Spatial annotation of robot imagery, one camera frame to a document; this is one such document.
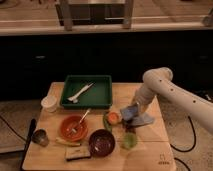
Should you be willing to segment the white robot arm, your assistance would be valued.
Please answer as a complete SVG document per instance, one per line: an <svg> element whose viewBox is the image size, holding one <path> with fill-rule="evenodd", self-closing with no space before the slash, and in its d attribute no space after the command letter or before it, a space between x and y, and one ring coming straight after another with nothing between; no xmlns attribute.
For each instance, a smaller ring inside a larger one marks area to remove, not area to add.
<svg viewBox="0 0 213 171"><path fill-rule="evenodd" d="M143 76L143 84L135 91L132 103L148 106L156 94L186 110L203 128L213 135L213 103L178 87L172 82L173 72L167 67L150 69Z"/></svg>

